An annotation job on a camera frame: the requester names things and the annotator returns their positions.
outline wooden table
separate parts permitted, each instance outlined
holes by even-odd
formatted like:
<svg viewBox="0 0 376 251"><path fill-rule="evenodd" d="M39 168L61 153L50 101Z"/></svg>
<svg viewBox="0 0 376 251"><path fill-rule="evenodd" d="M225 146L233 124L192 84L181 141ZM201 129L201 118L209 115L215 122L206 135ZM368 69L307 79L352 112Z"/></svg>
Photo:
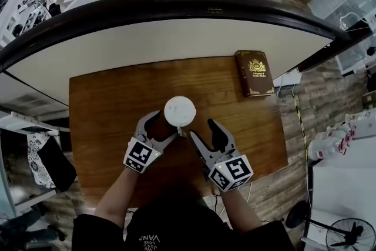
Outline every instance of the wooden table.
<svg viewBox="0 0 376 251"><path fill-rule="evenodd" d="M137 121L163 110L176 95L190 98L196 130L211 145L207 119L222 123L235 137L254 170L253 180L287 165L286 146L275 95L245 98L233 57L149 63L70 79L69 111L73 157L86 203L95 207L124 169L127 143ZM169 134L164 118L151 130ZM150 203L162 193L195 187L209 195L201 160L189 139L175 139L164 155L140 177L131 207Z"/></svg>

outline brown book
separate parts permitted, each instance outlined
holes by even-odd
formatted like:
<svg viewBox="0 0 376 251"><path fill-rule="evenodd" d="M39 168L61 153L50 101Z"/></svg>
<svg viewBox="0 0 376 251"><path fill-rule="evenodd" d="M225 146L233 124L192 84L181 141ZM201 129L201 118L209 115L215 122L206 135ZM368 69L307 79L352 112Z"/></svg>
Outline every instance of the brown book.
<svg viewBox="0 0 376 251"><path fill-rule="evenodd" d="M236 63L244 96L263 96L274 93L268 61L262 51L237 51Z"/></svg>

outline black knob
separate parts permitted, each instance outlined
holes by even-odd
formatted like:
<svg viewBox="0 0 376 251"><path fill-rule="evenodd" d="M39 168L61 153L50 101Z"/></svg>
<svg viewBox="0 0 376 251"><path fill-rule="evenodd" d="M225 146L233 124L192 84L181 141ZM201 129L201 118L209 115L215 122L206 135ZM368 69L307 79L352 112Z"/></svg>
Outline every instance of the black knob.
<svg viewBox="0 0 376 251"><path fill-rule="evenodd" d="M376 47L371 46L370 48L367 49L367 55L373 56L376 52Z"/></svg>

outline person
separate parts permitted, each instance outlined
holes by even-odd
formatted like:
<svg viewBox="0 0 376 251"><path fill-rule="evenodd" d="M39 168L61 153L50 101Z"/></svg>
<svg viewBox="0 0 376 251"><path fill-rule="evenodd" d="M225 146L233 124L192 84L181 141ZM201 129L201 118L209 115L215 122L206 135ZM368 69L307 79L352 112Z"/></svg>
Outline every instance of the person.
<svg viewBox="0 0 376 251"><path fill-rule="evenodd" d="M49 242L59 239L65 240L64 233L49 225L47 229L27 231L28 227L35 224L43 215L42 205L32 206L32 210L22 216L15 217L0 225L0 247L1 250L25 250L29 242Z"/></svg>
<svg viewBox="0 0 376 251"><path fill-rule="evenodd" d="M154 118L155 112L139 121L135 137L141 137L142 132L139 129L143 128L145 118L149 117ZM234 142L229 140L233 138L232 135L221 124L211 119L208 120L208 124L213 132L213 146L220 150L224 143L230 143L234 148ZM129 159L127 156L135 152L131 143L128 147L126 163ZM136 157L147 156L146 152L144 148L141 153L136 154ZM210 170L213 163L209 166L208 164L206 162L206 167ZM232 226L230 229L216 212L205 206L204 202L197 200L199 198L176 197L184 196L184 193L185 196L194 196L194 193L186 193L189 186L185 187L183 184L178 188L161 192L168 197L161 196L158 202L138 208L127 227L124 241L125 216L140 176L136 171L139 166L134 167L135 169L125 167L100 200L94 215L80 215L75 219L72 236L73 251L294 250L282 222L274 221L262 225L237 189L227 192L221 190L222 201Z"/></svg>

